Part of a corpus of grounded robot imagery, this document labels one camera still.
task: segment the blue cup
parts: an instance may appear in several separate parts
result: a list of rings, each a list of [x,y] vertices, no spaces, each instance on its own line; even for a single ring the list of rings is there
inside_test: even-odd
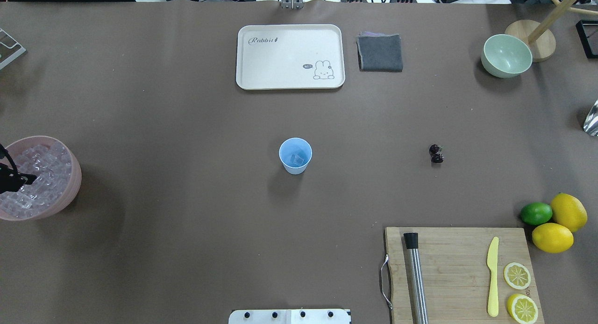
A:
[[[299,174],[312,160],[312,147],[301,138],[289,138],[280,146],[278,156],[288,173]]]

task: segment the yellow lemon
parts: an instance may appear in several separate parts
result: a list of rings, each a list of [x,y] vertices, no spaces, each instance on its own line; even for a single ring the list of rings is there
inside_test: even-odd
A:
[[[588,213],[584,206],[572,195],[559,193],[552,200],[550,206],[553,209],[553,220],[573,233],[588,222]]]
[[[538,320],[538,307],[529,297],[513,294],[506,301],[506,310],[519,324],[532,324]]]
[[[565,226],[549,222],[534,229],[532,241],[545,252],[560,253],[573,245],[573,234]]]
[[[506,265],[503,273],[506,283],[509,284],[511,288],[524,290],[529,287],[530,283],[532,283],[532,275],[529,273],[529,270],[527,270],[525,265],[518,264],[517,262],[511,262]]]

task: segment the dark berry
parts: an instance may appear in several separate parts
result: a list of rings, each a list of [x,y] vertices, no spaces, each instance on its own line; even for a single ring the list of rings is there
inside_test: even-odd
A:
[[[432,163],[441,163],[444,162],[444,154],[437,153],[432,156]]]
[[[432,144],[430,147],[430,153],[432,154],[440,153],[440,151],[442,151],[442,147],[440,145]]]

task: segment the gray cloth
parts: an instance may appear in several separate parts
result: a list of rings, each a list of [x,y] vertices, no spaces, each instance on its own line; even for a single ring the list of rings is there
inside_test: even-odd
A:
[[[359,68],[363,71],[403,71],[401,36],[363,32],[357,36]]]

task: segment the bowl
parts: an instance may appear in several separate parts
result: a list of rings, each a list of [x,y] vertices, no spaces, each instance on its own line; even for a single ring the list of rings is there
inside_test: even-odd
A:
[[[38,208],[38,210],[41,209],[41,211],[31,216],[15,217],[14,215],[9,214],[7,211],[2,209],[3,205],[0,201],[0,219],[9,221],[42,219],[51,215],[55,215],[59,211],[62,211],[69,203],[73,201],[73,199],[75,199],[75,196],[77,195],[77,192],[79,192],[79,188],[81,187],[81,166],[79,166],[79,162],[77,161],[77,158],[75,158],[75,155],[71,152],[71,150],[68,149],[68,147],[66,147],[66,145],[64,145],[64,143],[58,141],[58,139],[48,136],[32,136],[20,139],[19,141],[12,143],[11,145],[6,147],[6,150],[11,155],[11,157],[15,159],[30,147],[35,147],[36,145],[44,145],[49,149],[56,142],[60,143],[64,147],[64,149],[66,149],[65,154],[68,154],[70,156],[71,161],[70,174],[68,176],[68,180],[66,180],[66,187],[64,188],[64,190],[61,190],[62,192],[56,192],[56,194],[59,194],[59,196],[53,203],[47,205],[47,207],[43,207],[42,209]],[[2,163],[8,164],[8,160],[6,158],[3,158]]]
[[[532,65],[532,51],[512,35],[493,35],[484,43],[482,65],[496,77],[514,77]]]

